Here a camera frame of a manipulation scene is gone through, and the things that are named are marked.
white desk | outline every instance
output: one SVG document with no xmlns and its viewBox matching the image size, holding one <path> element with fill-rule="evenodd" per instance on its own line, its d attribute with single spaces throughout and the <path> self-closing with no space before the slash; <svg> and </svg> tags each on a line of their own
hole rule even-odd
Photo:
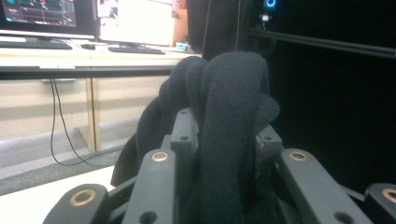
<svg viewBox="0 0 396 224">
<path fill-rule="evenodd" d="M 0 223 L 41 224 L 52 207 L 64 194 L 82 184 L 100 184 L 107 191 L 114 167 L 107 167 L 84 175 L 0 196 Z"/>
<path fill-rule="evenodd" d="M 192 54 L 162 48 L 164 55 L 96 50 L 0 49 L 0 79 L 141 77 L 167 75 Z"/>
</svg>

screw hole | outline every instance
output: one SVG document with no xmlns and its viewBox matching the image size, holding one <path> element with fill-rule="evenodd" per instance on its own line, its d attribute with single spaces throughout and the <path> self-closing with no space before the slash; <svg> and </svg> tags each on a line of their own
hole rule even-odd
<svg viewBox="0 0 396 224">
<path fill-rule="evenodd" d="M 393 203 L 396 203 L 396 189 L 383 189 L 382 195 Z"/>
<path fill-rule="evenodd" d="M 75 207 L 79 207 L 90 203 L 96 197 L 96 191 L 94 189 L 83 189 L 75 193 L 70 198 L 70 204 Z"/>
<path fill-rule="evenodd" d="M 353 221 L 353 218 L 348 215 L 347 213 L 343 213 L 343 212 L 336 212 L 334 214 L 335 219 L 337 219 L 339 222 L 344 223 L 344 224 L 353 224 L 355 223 Z"/>
<path fill-rule="evenodd" d="M 155 212 L 145 212 L 140 216 L 139 221 L 142 224 L 152 224 L 157 220 Z"/>
<path fill-rule="evenodd" d="M 165 152 L 156 152 L 151 156 L 154 161 L 166 161 L 168 160 L 168 154 Z"/>
<path fill-rule="evenodd" d="M 304 153 L 301 152 L 292 152 L 290 153 L 290 157 L 294 159 L 295 161 L 306 161 L 307 157 L 305 156 Z"/>
</svg>

black plastic part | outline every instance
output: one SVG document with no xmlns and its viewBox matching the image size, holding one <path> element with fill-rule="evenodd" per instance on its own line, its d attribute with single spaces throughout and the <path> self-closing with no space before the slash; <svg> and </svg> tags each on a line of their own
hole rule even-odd
<svg viewBox="0 0 396 224">
<path fill-rule="evenodd" d="M 283 150 L 282 139 L 271 125 L 256 135 L 256 171 L 257 193 L 262 197 L 272 194 L 271 173 L 274 158 Z"/>
<path fill-rule="evenodd" d="M 279 172 L 303 223 L 372 223 L 310 153 L 283 151 Z"/>
<path fill-rule="evenodd" d="M 177 192 L 183 194 L 191 184 L 191 172 L 198 148 L 198 127 L 189 108 L 177 113 L 170 146 L 177 154 Z"/>
<path fill-rule="evenodd" d="M 128 203 L 113 210 L 110 214 L 107 224 L 120 224 L 122 222 L 123 216 L 125 215 L 126 209 L 128 208 Z"/>
<path fill-rule="evenodd" d="M 161 144 L 161 148 L 171 148 L 171 134 L 166 134 L 165 137 L 163 138 L 163 143 Z"/>
<path fill-rule="evenodd" d="M 108 193 L 108 208 L 113 210 L 128 203 L 135 182 L 136 176 L 111 190 Z"/>
<path fill-rule="evenodd" d="M 374 223 L 396 223 L 396 185 L 371 185 L 366 190 L 364 210 Z"/>
<path fill-rule="evenodd" d="M 43 224 L 106 223 L 110 216 L 107 201 L 105 187 L 97 184 L 80 185 L 66 192 Z"/>
<path fill-rule="evenodd" d="M 298 210 L 283 202 L 279 198 L 275 198 L 276 214 L 281 224 L 300 224 L 302 223 L 301 215 Z"/>
<path fill-rule="evenodd" d="M 176 154 L 156 149 L 144 157 L 123 224 L 175 222 Z"/>
<path fill-rule="evenodd" d="M 294 208 L 297 207 L 291 196 L 289 187 L 287 186 L 284 178 L 279 174 L 279 164 L 277 161 L 274 162 L 274 165 L 272 167 L 270 183 L 272 186 L 270 190 L 274 191 L 277 199 L 279 199 L 283 203 L 288 204 L 289 206 L 292 206 Z"/>
</svg>

desk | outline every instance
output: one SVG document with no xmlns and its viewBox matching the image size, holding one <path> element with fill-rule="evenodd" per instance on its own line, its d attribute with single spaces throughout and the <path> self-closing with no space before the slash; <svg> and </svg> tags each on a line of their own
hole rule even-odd
<svg viewBox="0 0 396 224">
<path fill-rule="evenodd" d="M 0 49 L 0 80 L 3 80 L 0 82 L 0 93 L 3 93 L 0 94 L 0 129 L 10 132 L 0 136 L 0 140 L 49 132 L 52 93 L 49 83 L 39 79 L 77 78 L 74 83 L 59 84 L 64 95 L 65 119 L 68 127 L 79 127 L 90 149 L 99 150 L 99 122 L 139 116 L 158 95 L 159 87 L 173 67 L 191 56 L 174 49 L 162 50 L 165 55 L 114 53 L 109 52 L 106 46 L 99 46 L 96 50 L 78 47 L 72 50 Z M 110 81 L 99 77 L 118 79 Z M 141 78 L 131 80 L 127 77 Z M 121 94 L 122 90 L 127 90 L 130 95 Z M 140 98 L 131 100 L 136 95 Z M 133 112 L 125 108 L 101 111 L 100 108 L 110 108 L 120 98 L 124 99 L 118 103 L 122 107 L 136 102 L 139 107 Z M 34 131 L 29 132 L 26 124 Z M 56 130 L 61 130 L 61 122 L 58 124 Z"/>
<path fill-rule="evenodd" d="M 161 76 L 191 56 L 162 50 L 165 55 L 114 53 L 106 46 L 96 50 L 0 49 L 0 80 Z"/>
</svg>

keyboard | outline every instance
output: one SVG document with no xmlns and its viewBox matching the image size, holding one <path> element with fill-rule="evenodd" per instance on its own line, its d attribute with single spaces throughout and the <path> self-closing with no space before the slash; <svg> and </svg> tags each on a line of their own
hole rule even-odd
<svg viewBox="0 0 396 224">
<path fill-rule="evenodd" d="M 165 54 L 159 49 L 149 49 L 145 47 L 108 47 L 108 50 L 117 53 Z"/>
<path fill-rule="evenodd" d="M 54 41 L 26 41 L 26 42 L 12 42 L 0 41 L 0 48 L 7 49 L 72 49 L 64 42 Z"/>
</svg>

